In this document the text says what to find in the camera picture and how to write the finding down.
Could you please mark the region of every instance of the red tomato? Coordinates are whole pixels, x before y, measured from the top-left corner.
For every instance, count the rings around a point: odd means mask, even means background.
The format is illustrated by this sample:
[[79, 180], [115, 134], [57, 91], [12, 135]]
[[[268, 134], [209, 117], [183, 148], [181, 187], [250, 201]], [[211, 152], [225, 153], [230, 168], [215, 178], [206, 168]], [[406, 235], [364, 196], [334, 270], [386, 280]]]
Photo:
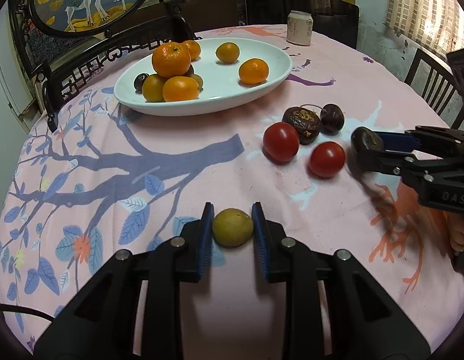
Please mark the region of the red tomato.
[[335, 142], [324, 142], [318, 145], [309, 160], [309, 170], [322, 178], [335, 176], [345, 164], [345, 152]]
[[299, 135], [290, 124], [279, 122], [264, 133], [264, 149], [275, 161], [289, 162], [299, 151]]

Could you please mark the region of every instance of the tablecloth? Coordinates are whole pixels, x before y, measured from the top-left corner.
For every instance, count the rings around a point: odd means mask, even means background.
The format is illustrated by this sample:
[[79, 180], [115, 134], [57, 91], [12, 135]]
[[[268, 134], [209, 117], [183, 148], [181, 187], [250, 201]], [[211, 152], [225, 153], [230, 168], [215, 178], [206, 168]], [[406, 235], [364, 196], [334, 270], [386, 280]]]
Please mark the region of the tablecloth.
[[[106, 63], [62, 108], [55, 133], [42, 116], [23, 145], [0, 219], [2, 302], [58, 315], [114, 251], [153, 250], [199, 218], [205, 202], [216, 212], [250, 212], [259, 201], [269, 220], [312, 250], [350, 250], [436, 348], [464, 311], [464, 276], [452, 269], [444, 214], [420, 207], [398, 177], [358, 179], [345, 166], [317, 180], [306, 163], [327, 140], [349, 150], [358, 126], [403, 131], [444, 126], [441, 119], [382, 65], [324, 35], [314, 32], [309, 47], [287, 43], [283, 25], [199, 35], [274, 44], [291, 55], [293, 71], [246, 105], [167, 118], [113, 96], [120, 74], [149, 51]], [[287, 165], [271, 163], [261, 148], [265, 129], [304, 103], [338, 104], [344, 128], [301, 146]], [[214, 245], [206, 280], [181, 288], [186, 359], [280, 358], [284, 286], [259, 278], [251, 242]], [[19, 313], [7, 313], [7, 323], [30, 350], [48, 326]]]

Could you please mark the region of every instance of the hand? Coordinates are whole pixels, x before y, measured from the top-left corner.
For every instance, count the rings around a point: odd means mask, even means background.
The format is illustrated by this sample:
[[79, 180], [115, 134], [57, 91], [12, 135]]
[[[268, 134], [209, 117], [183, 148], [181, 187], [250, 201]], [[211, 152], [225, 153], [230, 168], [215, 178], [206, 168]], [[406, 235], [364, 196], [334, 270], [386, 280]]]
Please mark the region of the hand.
[[450, 213], [447, 217], [450, 232], [450, 245], [455, 251], [464, 250], [464, 216]]

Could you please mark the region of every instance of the fruit plate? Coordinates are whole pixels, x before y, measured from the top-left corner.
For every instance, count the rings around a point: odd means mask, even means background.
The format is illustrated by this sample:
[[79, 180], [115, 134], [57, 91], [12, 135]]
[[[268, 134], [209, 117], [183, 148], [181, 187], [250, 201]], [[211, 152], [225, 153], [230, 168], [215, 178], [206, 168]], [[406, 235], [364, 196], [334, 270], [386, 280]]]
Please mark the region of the fruit plate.
[[[233, 64], [220, 62], [215, 50], [225, 42], [233, 42], [240, 49], [240, 56]], [[195, 100], [170, 103], [147, 103], [141, 93], [135, 91], [133, 81], [140, 73], [154, 74], [152, 55], [149, 55], [130, 68], [117, 80], [114, 95], [117, 100], [138, 112], [156, 116], [191, 116], [223, 111], [249, 103], [275, 89], [287, 78], [292, 70], [292, 59], [278, 47], [244, 38], [212, 38], [198, 40], [202, 52], [192, 62], [195, 74], [204, 80], [204, 88]], [[242, 63], [259, 58], [267, 62], [269, 75], [264, 83], [244, 85], [238, 78]]]

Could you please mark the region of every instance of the window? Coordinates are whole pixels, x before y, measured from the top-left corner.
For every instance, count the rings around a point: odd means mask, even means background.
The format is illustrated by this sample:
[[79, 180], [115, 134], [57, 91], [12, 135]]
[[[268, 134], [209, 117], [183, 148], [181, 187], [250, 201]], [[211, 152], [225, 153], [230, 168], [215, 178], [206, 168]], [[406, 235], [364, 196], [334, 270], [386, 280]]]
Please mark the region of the window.
[[386, 25], [444, 60], [464, 48], [464, 11], [457, 0], [389, 0]]

